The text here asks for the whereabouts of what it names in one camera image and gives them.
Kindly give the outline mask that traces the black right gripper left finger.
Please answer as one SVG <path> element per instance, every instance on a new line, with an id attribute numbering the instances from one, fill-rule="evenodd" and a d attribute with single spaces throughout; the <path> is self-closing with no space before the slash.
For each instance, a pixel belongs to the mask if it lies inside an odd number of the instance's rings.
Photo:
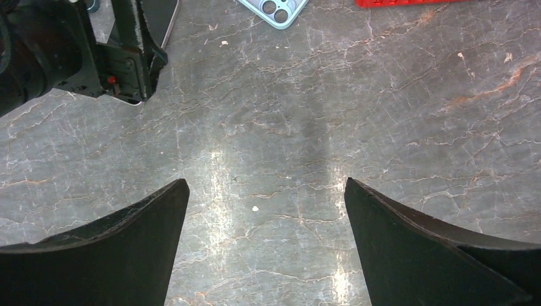
<path id="1" fill-rule="evenodd" d="M 163 305 L 189 193 L 177 179 L 83 226 L 1 247 L 1 304 Z"/>

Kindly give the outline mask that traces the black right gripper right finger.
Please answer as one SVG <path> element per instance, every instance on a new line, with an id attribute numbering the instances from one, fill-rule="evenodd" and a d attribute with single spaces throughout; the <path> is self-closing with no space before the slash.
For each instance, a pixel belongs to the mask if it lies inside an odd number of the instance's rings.
<path id="1" fill-rule="evenodd" d="M 373 305 L 539 305 L 540 245 L 477 233 L 349 178 L 345 207 Z"/>

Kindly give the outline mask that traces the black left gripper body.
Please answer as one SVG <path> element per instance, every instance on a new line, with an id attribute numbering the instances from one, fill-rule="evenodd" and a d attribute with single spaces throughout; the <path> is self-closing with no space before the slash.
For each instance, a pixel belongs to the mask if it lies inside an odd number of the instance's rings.
<path id="1" fill-rule="evenodd" d="M 147 101 L 167 65 L 167 1 L 113 1 L 108 40 L 96 40 L 97 1 L 1 2 L 1 114 L 59 89 L 131 105 Z"/>

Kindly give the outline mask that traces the light blue phone case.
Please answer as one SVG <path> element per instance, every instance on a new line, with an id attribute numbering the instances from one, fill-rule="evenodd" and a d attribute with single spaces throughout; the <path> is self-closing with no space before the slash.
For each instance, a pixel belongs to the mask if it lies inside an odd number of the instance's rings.
<path id="1" fill-rule="evenodd" d="M 275 29 L 288 28 L 297 18 L 308 0 L 238 0 Z"/>

